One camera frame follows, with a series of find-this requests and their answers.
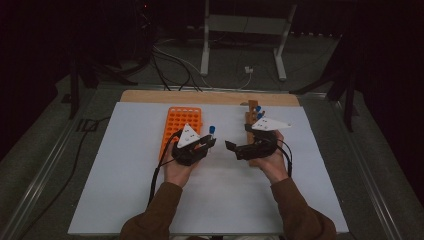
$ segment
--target brown sleeve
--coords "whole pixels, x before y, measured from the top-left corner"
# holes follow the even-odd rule
[[[146,211],[129,219],[122,227],[120,240],[169,239],[172,223],[183,189],[164,182]]]
[[[336,239],[333,221],[310,208],[291,178],[271,185],[288,240]]]

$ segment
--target black curtain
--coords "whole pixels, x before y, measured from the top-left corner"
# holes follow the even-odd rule
[[[354,69],[356,89],[424,205],[423,12],[421,1],[360,1],[323,76]]]
[[[69,74],[71,49],[103,64],[116,63],[118,37],[146,22],[135,21],[136,2],[143,1],[1,0],[0,159],[56,97],[55,83]],[[146,53],[140,45],[120,53]],[[96,86],[91,69],[83,70],[89,76],[84,83]]]

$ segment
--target orange tray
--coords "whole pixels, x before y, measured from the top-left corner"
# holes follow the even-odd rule
[[[168,109],[162,145],[159,151],[159,160],[171,135],[184,128],[186,123],[190,124],[190,127],[200,135],[200,129],[202,128],[202,109],[196,107],[170,107]]]

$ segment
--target white triangular marker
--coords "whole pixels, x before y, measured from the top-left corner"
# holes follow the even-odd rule
[[[183,148],[190,143],[193,143],[200,139],[200,136],[190,127],[188,123],[184,125],[183,133],[181,133],[180,140],[178,140],[177,148]]]
[[[289,127],[291,127],[291,123],[280,122],[266,117],[262,117],[252,125],[252,129],[261,131],[273,131]]]

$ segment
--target dark background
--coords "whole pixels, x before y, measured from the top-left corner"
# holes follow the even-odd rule
[[[212,2],[211,11],[222,14],[237,11],[241,15],[273,17],[287,9],[284,4],[281,8],[267,7],[264,1]],[[137,27],[129,17],[134,3],[0,1],[0,158],[56,97],[54,84],[69,74],[73,47],[83,49],[101,63],[116,62],[122,55],[117,49],[120,37]],[[140,11],[149,15],[151,24],[181,40],[190,37],[186,26],[196,28],[203,23],[202,1],[141,3],[148,4],[148,9]],[[424,119],[419,81],[424,79],[423,13],[424,4],[418,0],[305,1],[299,3],[292,24],[294,35],[312,33],[338,38],[343,34],[324,74],[343,64],[355,65],[351,67],[355,69],[356,89],[363,93],[421,203]]]

